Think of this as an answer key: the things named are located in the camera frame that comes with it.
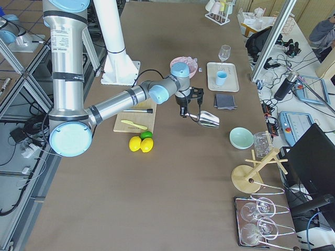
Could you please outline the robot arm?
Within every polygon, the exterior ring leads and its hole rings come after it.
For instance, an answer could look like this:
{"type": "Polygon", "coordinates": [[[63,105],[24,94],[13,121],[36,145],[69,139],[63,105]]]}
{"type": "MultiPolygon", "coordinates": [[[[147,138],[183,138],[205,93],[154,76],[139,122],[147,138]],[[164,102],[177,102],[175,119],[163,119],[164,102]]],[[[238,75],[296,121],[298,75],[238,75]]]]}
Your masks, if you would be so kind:
{"type": "Polygon", "coordinates": [[[103,81],[128,86],[122,93],[84,108],[83,32],[87,27],[89,1],[43,1],[44,23],[51,30],[54,106],[49,113],[52,149],[65,157],[78,156],[91,145],[92,128],[147,99],[161,104],[175,96],[188,104],[194,88],[189,68],[175,63],[160,81],[134,85],[138,68],[126,54],[115,1],[95,1],[94,6],[107,49],[103,81]]]}

